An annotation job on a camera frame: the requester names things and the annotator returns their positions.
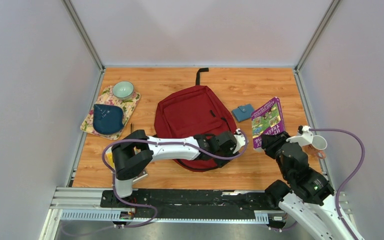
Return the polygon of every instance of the floor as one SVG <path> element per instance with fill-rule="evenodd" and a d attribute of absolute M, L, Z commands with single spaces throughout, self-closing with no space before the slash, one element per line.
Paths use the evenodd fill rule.
<path fill-rule="evenodd" d="M 100 92 L 120 81 L 130 81 L 142 94 L 130 123 L 134 130 L 146 134 L 154 130 L 158 102 L 168 95 L 195 84 L 198 68 L 107 68 Z M 252 104 L 259 108 L 273 97 L 279 97 L 286 131 L 291 135 L 299 125 L 307 124 L 300 94 L 290 68 L 210 68 L 201 73 L 201 85 L 209 86 L 228 110 Z M 251 136 L 251 120 L 236 124 Z M 123 131 L 119 139 L 130 133 Z M 101 161 L 102 150 L 111 140 L 88 134 L 74 178 L 73 187 L 110 188 L 111 172 Z M 320 172 L 318 159 L 309 164 Z M 153 162 L 147 166 L 149 176 L 135 188 L 154 189 L 223 189 L 264 190 L 277 179 L 282 179 L 275 160 L 249 147 L 245 154 L 223 168 L 208 172 L 191 172 L 172 160 Z"/>
<path fill-rule="evenodd" d="M 111 226 L 107 221 L 61 221 L 56 240 L 94 240 L 94 239 L 141 239 L 141 240 L 312 240 L 314 239 L 301 225 L 277 233 L 260 224 L 216 224 L 216 223 L 162 223 L 155 222 L 146 226 L 129 229 L 107 229 L 88 236 L 67 236 L 61 232 L 61 227 L 68 234 L 80 235 L 97 231 Z"/>

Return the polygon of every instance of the white wall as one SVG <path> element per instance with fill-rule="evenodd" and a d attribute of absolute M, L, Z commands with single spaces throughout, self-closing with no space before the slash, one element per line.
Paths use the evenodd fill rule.
<path fill-rule="evenodd" d="M 345 191 L 363 236 L 384 239 L 384 1 L 342 1 L 302 77 L 317 127 L 346 129 L 365 143 L 365 162 Z M 359 145 L 323 135 L 338 186 L 356 167 Z"/>
<path fill-rule="evenodd" d="M 105 65 L 293 66 L 331 0 L 72 0 Z"/>
<path fill-rule="evenodd" d="M 38 239 L 98 77 L 60 0 L 0 0 L 0 240 Z"/>

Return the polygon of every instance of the backpack strap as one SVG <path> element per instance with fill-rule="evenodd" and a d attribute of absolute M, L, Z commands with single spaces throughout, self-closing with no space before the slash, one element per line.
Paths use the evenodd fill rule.
<path fill-rule="evenodd" d="M 208 67 L 204 67 L 204 68 L 200 68 L 198 69 L 198 71 L 196 72 L 196 80 L 195 80 L 195 85 L 199 85 L 200 84 L 200 81 L 201 81 L 201 74 L 202 72 L 209 72 L 210 69 Z"/>

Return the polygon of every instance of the mug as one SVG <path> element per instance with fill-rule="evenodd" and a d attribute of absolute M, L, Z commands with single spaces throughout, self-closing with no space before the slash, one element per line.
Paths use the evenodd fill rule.
<path fill-rule="evenodd" d="M 323 150 L 325 150 L 327 147 L 328 142 L 324 137 L 314 135 L 312 138 L 312 143 L 309 145 L 305 145 L 302 148 L 304 152 L 306 152 L 308 155 L 314 155 L 319 159 L 324 159 L 326 158 L 326 154 Z"/>

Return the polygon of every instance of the mug handle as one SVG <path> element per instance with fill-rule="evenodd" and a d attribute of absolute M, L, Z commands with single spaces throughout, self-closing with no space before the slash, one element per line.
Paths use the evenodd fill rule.
<path fill-rule="evenodd" d="M 319 159 L 325 159 L 326 158 L 326 153 L 324 151 L 319 151 L 318 153 L 316 153 L 316 155 Z"/>

